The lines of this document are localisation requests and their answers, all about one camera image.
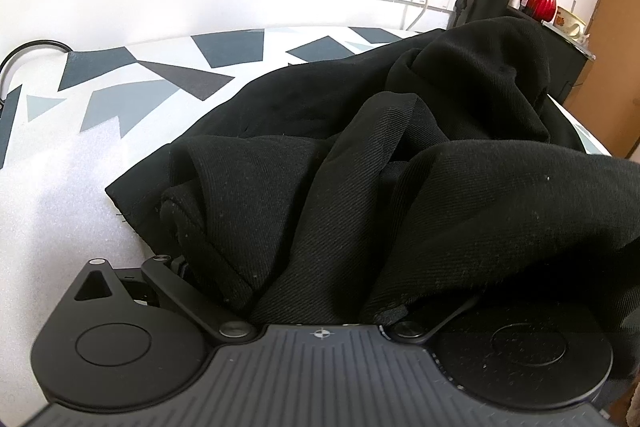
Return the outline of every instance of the light blue triangle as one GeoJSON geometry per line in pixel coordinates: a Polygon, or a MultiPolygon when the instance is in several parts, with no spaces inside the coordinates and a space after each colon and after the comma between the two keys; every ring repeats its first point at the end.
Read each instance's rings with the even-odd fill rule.
{"type": "Polygon", "coordinates": [[[43,96],[27,95],[27,120],[31,121],[39,117],[42,113],[47,112],[52,107],[56,107],[60,102],[64,102],[66,98],[45,98],[43,96]]]}
{"type": "Polygon", "coordinates": [[[372,50],[373,48],[377,48],[378,46],[372,46],[371,44],[358,44],[357,42],[347,42],[348,45],[353,46],[354,48],[356,48],[357,50],[360,50],[361,52],[368,52],[369,50],[372,50]]]}
{"type": "Polygon", "coordinates": [[[152,80],[95,90],[91,93],[80,131],[117,116],[120,137],[123,137],[178,89],[166,80],[152,80]]]}

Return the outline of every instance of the black fabric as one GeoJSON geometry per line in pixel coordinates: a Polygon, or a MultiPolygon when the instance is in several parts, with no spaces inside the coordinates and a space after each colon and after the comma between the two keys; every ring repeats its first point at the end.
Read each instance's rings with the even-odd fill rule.
{"type": "Polygon", "coordinates": [[[513,284],[587,303],[623,378],[638,359],[640,168],[586,155],[548,83],[540,29],[515,18],[290,66],[107,192],[254,323],[386,325],[513,284]]]}

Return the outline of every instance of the triangular hole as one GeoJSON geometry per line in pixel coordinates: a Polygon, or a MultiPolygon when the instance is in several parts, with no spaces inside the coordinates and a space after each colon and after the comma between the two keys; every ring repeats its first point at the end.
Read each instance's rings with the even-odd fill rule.
{"type": "Polygon", "coordinates": [[[82,283],[80,291],[76,294],[76,301],[88,301],[111,297],[111,290],[100,270],[89,272],[82,283]]]}

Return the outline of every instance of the gray ribbed panel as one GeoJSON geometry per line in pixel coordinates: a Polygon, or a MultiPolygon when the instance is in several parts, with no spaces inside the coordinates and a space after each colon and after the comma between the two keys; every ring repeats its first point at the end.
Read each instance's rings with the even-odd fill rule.
{"type": "Polygon", "coordinates": [[[484,405],[444,378],[429,353],[374,326],[270,326],[225,346],[182,394],[137,412],[95,415],[52,405],[30,427],[598,427],[589,405],[523,414],[484,405]]]}

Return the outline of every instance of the brown wooden door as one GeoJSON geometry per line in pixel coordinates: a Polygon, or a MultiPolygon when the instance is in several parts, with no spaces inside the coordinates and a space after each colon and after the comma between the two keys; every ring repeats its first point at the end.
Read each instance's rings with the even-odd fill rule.
{"type": "Polygon", "coordinates": [[[589,33],[596,61],[565,106],[624,157],[640,137],[640,0],[600,0],[589,33]]]}

